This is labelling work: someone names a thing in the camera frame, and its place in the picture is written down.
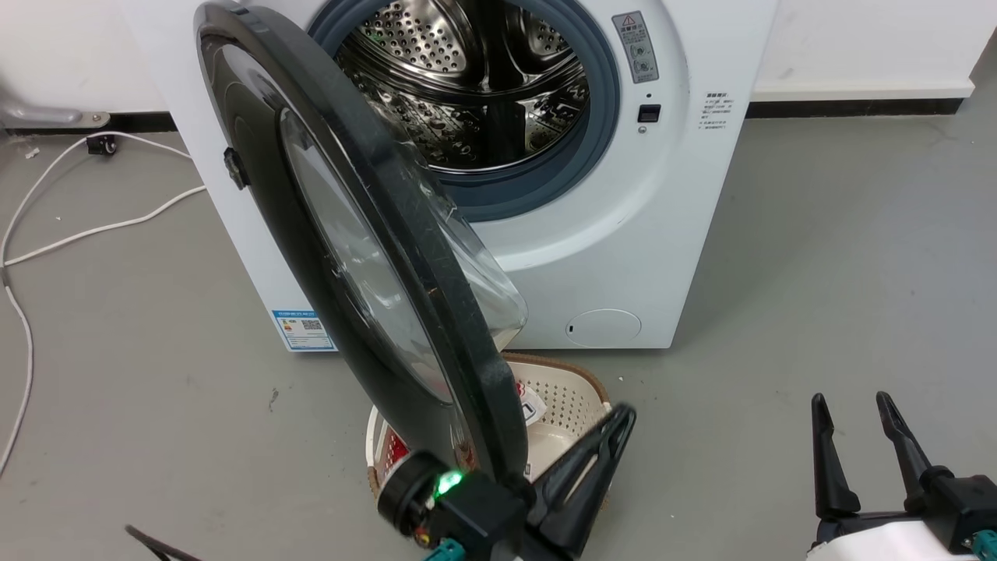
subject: stainless steel drum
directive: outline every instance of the stainless steel drum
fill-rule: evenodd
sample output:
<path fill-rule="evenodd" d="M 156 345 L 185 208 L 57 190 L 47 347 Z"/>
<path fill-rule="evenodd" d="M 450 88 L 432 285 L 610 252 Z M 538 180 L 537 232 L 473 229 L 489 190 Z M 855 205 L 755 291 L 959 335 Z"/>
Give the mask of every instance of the stainless steel drum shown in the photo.
<path fill-rule="evenodd" d="M 553 146 L 588 102 L 557 31 L 501 0 L 404 0 L 353 30 L 336 61 L 404 125 L 430 166 L 473 174 Z"/>

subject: warning label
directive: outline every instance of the warning label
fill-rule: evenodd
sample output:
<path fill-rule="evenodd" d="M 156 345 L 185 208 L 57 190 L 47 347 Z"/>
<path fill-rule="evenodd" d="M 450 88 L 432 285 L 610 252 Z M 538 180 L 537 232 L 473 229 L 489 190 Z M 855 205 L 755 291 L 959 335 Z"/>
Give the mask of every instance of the warning label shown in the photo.
<path fill-rule="evenodd" d="M 658 61 L 654 57 L 651 36 L 644 26 L 644 16 L 640 12 L 630 12 L 613 16 L 613 26 L 620 35 L 623 50 L 630 63 L 630 76 L 634 84 L 652 82 L 658 79 Z"/>
<path fill-rule="evenodd" d="M 336 350 L 314 311 L 275 309 L 273 318 L 291 350 Z"/>
<path fill-rule="evenodd" d="M 722 131 L 727 128 L 734 109 L 734 100 L 726 92 L 708 92 L 699 115 L 700 131 Z"/>

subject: white washing machine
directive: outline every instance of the white washing machine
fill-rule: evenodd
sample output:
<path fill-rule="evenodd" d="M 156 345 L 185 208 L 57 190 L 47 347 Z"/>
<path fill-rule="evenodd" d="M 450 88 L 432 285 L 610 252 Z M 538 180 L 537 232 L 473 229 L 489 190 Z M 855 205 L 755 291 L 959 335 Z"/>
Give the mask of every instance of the white washing machine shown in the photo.
<path fill-rule="evenodd" d="M 121 4 L 280 336 L 331 349 L 233 181 L 196 47 L 201 1 Z M 404 127 L 525 298 L 510 347 L 671 345 L 777 0 L 244 5 L 293 22 L 291 43 L 307 32 Z"/>

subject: white cable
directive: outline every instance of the white cable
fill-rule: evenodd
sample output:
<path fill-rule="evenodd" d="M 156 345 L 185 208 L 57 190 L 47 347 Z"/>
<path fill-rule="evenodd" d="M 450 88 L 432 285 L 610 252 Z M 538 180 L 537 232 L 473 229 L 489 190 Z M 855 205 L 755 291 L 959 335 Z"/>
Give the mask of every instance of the white cable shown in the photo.
<path fill-rule="evenodd" d="M 14 428 L 10 431 L 10 439 L 7 440 L 7 447 L 3 450 L 3 457 L 0 458 L 0 476 L 3 475 L 3 470 L 7 467 L 7 459 L 10 458 L 10 453 L 14 450 L 14 442 L 17 440 L 17 435 L 21 432 L 21 423 L 24 422 L 24 411 L 28 408 L 28 398 L 31 397 L 31 384 L 35 382 L 35 342 L 31 338 L 31 325 L 28 324 L 28 318 L 24 315 L 24 310 L 17 303 L 17 299 L 14 298 L 14 293 L 10 290 L 10 286 L 4 286 L 7 290 L 7 297 L 10 298 L 10 303 L 13 304 L 14 309 L 17 311 L 18 316 L 21 317 L 21 324 L 24 325 L 24 334 L 28 338 L 28 380 L 24 384 L 24 397 L 21 398 L 21 408 L 17 411 L 17 420 L 14 421 Z"/>
<path fill-rule="evenodd" d="M 158 209 L 152 211 L 151 213 L 149 213 L 149 214 L 147 214 L 147 215 L 145 215 L 145 216 L 143 216 L 141 218 L 131 219 L 129 221 L 119 222 L 117 224 L 108 224 L 107 226 L 101 226 L 100 228 L 94 228 L 92 230 L 87 230 L 85 232 L 80 232 L 79 234 L 75 234 L 73 236 L 69 236 L 68 238 L 66 238 L 64 240 L 59 240 L 58 242 L 55 242 L 54 244 L 48 244 L 47 246 L 45 246 L 43 248 L 38 248 L 38 249 L 34 250 L 33 252 L 30 252 L 29 254 L 25 254 L 25 255 L 23 255 L 23 256 L 21 256 L 19 258 L 14 258 L 14 259 L 12 259 L 10 261 L 4 262 L 4 266 L 5 267 L 10 267 L 12 265 L 17 265 L 17 264 L 25 262 L 25 261 L 27 261 L 27 260 L 29 260 L 31 258 L 36 258 L 37 256 L 39 256 L 41 254 L 46 254 L 46 253 L 48 253 L 51 250 L 54 250 L 56 248 L 61 248 L 62 246 L 66 245 L 66 244 L 70 244 L 72 242 L 75 242 L 76 240 L 80 240 L 80 239 L 85 238 L 87 236 L 92 236 L 94 234 L 99 234 L 101 232 L 106 232 L 108 230 L 116 230 L 118 228 L 124 228 L 125 226 L 133 226 L 133 225 L 136 225 L 136 224 L 141 224 L 143 222 L 150 221 L 150 220 L 154 219 L 155 217 L 159 216 L 163 211 L 165 211 L 169 207 L 172 207 L 176 203 L 179 203 L 180 201 L 186 199 L 187 197 L 190 197 L 191 195 L 194 195 L 196 193 L 200 193 L 201 191 L 204 191 L 205 189 L 207 189 L 207 188 L 204 185 L 202 185 L 200 187 L 195 187 L 195 188 L 191 189 L 190 191 L 184 191 L 183 193 L 180 193 L 179 195 L 177 195 L 176 197 L 173 197 L 169 201 L 166 201 Z"/>
<path fill-rule="evenodd" d="M 10 261 L 6 261 L 6 258 L 7 258 L 7 243 L 10 241 L 10 235 L 11 235 L 11 233 L 14 232 L 14 227 L 17 225 L 17 221 L 21 217 L 21 213 L 24 212 L 24 209 L 27 206 L 28 201 L 31 200 L 31 196 L 34 195 L 35 190 L 38 189 L 38 186 L 40 186 L 42 184 L 42 182 L 45 181 L 45 178 L 48 177 L 49 172 L 51 172 L 52 169 L 56 167 L 56 164 L 58 164 L 60 161 L 62 161 L 62 159 L 67 154 L 69 154 L 74 148 L 76 148 L 76 147 L 84 144 L 85 142 L 87 142 L 87 139 L 93 138 L 93 137 L 103 137 L 103 136 L 108 136 L 108 135 L 113 135 L 113 136 L 118 136 L 118 137 L 125 137 L 125 138 L 129 138 L 129 139 L 132 139 L 132 140 L 136 140 L 136 141 L 139 141 L 139 142 L 142 142 L 142 143 L 146 143 L 146 144 L 151 145 L 151 146 L 155 146 L 155 147 L 158 147 L 158 148 L 162 148 L 164 150 L 168 150 L 170 152 L 173 152 L 174 154 L 178 154 L 178 155 L 183 156 L 183 157 L 185 157 L 187 159 L 190 159 L 190 155 L 188 155 L 188 154 L 186 154 L 186 153 L 184 153 L 184 152 L 182 152 L 180 150 L 177 150 L 176 148 L 173 148 L 173 147 L 170 147 L 170 146 L 167 146 L 167 145 L 164 145 L 164 144 L 160 144 L 158 142 L 153 142 L 151 140 L 147 140 L 147 139 L 144 139 L 144 138 L 141 138 L 141 137 L 137 137 L 137 136 L 134 136 L 134 135 L 130 135 L 128 133 L 120 133 L 120 132 L 117 132 L 117 131 L 104 131 L 104 132 L 100 132 L 100 133 L 94 133 L 92 135 L 86 136 L 86 137 L 78 140 L 77 142 L 73 143 L 69 148 L 67 148 L 65 151 L 63 151 L 63 153 L 60 154 L 59 157 L 56 158 L 52 162 L 52 164 L 49 164 L 49 167 L 45 169 L 45 172 L 42 174 L 42 176 L 40 178 L 38 178 L 38 181 L 35 182 L 35 185 L 31 186 L 31 189 L 28 190 L 28 194 L 24 196 L 24 200 L 21 201 L 21 204 L 18 206 L 17 211 L 14 212 L 14 216 L 10 219 L 10 224 L 7 226 L 7 232 L 3 236 L 3 241 L 0 242 L 0 264 L 2 264 L 2 265 L 0 265 L 0 280 L 3 281 L 4 289 L 7 291 L 7 297 L 10 298 L 11 305 L 14 306 L 14 310 L 17 311 L 17 315 L 21 318 L 21 324 L 24 325 L 24 335 L 25 335 L 25 338 L 28 339 L 28 375 L 27 375 L 27 381 L 26 381 L 26 383 L 24 385 L 24 397 L 22 397 L 22 399 L 21 399 L 21 407 L 20 407 L 20 409 L 17 412 L 17 419 L 14 421 L 14 428 L 13 428 L 13 430 L 11 430 L 10 438 L 7 440 L 7 446 L 4 448 L 3 456 L 0 457 L 0 476 L 3 475 L 4 469 L 7 467 L 7 460 L 10 459 L 10 454 L 14 450 L 14 442 L 17 441 L 17 435 L 21 432 L 21 423 L 24 422 L 24 414 L 25 414 L 25 411 L 28 409 L 28 400 L 31 397 L 31 386 L 34 383 L 34 379 L 35 379 L 35 342 L 34 342 L 34 338 L 31 335 L 31 325 L 28 324 L 28 317 L 24 314 L 24 310 L 21 309 L 21 305 L 17 303 L 17 298 L 14 297 L 14 293 L 13 293 L 13 291 L 10 288 L 10 279 L 7 276 L 7 273 L 4 270 L 4 268 L 5 267 L 10 267 L 10 266 L 15 265 L 15 264 L 19 264 L 19 263 L 25 262 L 25 261 L 27 261 L 27 260 L 29 260 L 31 258 L 35 258 L 35 257 L 37 257 L 37 256 L 39 256 L 41 254 L 45 254 L 47 252 L 50 252 L 51 250 L 54 250 L 56 248 L 60 248 L 60 247 L 62 247 L 64 245 L 66 245 L 66 244 L 70 244 L 72 242 L 75 242 L 76 240 L 79 240 L 81 238 L 85 238 L 87 236 L 92 236 L 93 234 L 97 234 L 97 233 L 100 233 L 100 232 L 106 232 L 108 230 L 114 230 L 114 229 L 117 229 L 117 228 L 123 228 L 125 226 L 131 226 L 131 225 L 135 225 L 135 224 L 141 224 L 141 223 L 143 223 L 145 221 L 149 221 L 149 220 L 157 217 L 159 214 L 161 214 L 163 211 L 165 211 L 169 207 L 172 207 L 173 205 L 175 205 L 176 203 L 182 201 L 183 199 L 186 199 L 187 197 L 190 197 L 191 195 L 193 195 L 195 193 L 200 193 L 201 191 L 204 191 L 204 189 L 205 189 L 204 186 L 200 186 L 200 187 L 191 189 L 189 191 L 183 192 L 183 193 L 177 195 L 176 197 L 173 197 L 169 201 L 167 201 L 164 205 L 162 205 L 158 209 L 152 211 L 151 213 L 149 213 L 149 214 L 147 214 L 144 217 L 141 217 L 139 219 L 133 219 L 133 220 L 129 220 L 129 221 L 124 221 L 124 222 L 121 222 L 121 223 L 117 223 L 117 224 L 103 226 L 103 227 L 100 227 L 100 228 L 94 228 L 92 230 L 87 230 L 86 232 L 80 232 L 79 234 L 76 234 L 76 235 L 70 236 L 70 237 L 68 237 L 68 238 L 66 238 L 64 240 L 60 240 L 58 242 L 55 242 L 54 244 L 49 244 L 49 245 L 47 245 L 47 246 L 45 246 L 43 248 L 38 248 L 37 250 L 34 250 L 33 252 L 30 252 L 28 254 L 25 254 L 25 255 L 23 255 L 23 256 L 21 256 L 19 258 L 15 258 L 15 259 L 12 259 Z"/>

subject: washing machine door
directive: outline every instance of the washing machine door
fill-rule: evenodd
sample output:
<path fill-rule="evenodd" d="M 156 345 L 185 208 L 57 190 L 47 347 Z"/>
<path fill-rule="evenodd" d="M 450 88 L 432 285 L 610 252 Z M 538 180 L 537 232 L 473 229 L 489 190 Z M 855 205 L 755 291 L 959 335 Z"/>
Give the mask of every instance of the washing machine door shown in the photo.
<path fill-rule="evenodd" d="M 412 448 L 520 477 L 525 428 L 499 349 L 524 304 L 418 152 L 280 14 L 217 2 L 196 22 L 230 146 L 218 156 L 375 405 Z"/>

